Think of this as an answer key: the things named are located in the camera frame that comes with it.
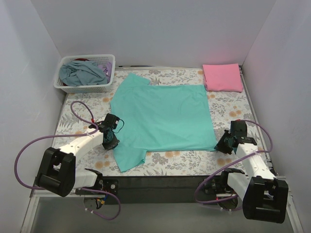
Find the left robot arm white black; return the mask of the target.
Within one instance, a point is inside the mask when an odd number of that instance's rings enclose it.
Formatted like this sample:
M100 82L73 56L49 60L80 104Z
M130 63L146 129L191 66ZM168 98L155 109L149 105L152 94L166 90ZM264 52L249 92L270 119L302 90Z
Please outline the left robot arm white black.
M105 150L114 149L120 142L114 130L123 122L113 114L91 124L84 136L75 138L59 148L50 147L45 150L35 178L35 184L61 197L67 196L73 189L87 188L92 194L103 190L102 173L85 168L76 170L76 162L97 146Z

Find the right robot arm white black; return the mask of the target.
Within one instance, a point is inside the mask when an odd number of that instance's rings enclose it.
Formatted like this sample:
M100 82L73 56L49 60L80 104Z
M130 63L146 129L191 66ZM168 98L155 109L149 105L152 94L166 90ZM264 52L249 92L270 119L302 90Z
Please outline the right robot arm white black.
M279 180L262 159L254 138L247 135L245 121L231 122L215 149L225 154L234 153L243 163L245 171L226 168L221 172L220 188L235 193L242 200L247 219L283 223L289 187Z

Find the teal t-shirt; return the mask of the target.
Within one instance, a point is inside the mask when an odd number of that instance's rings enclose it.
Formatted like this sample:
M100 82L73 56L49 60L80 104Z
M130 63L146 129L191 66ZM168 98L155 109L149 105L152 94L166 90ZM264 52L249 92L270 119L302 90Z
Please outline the teal t-shirt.
M149 151L213 151L217 144L202 84L151 85L130 73L110 106L124 121L113 150L120 172L143 164Z

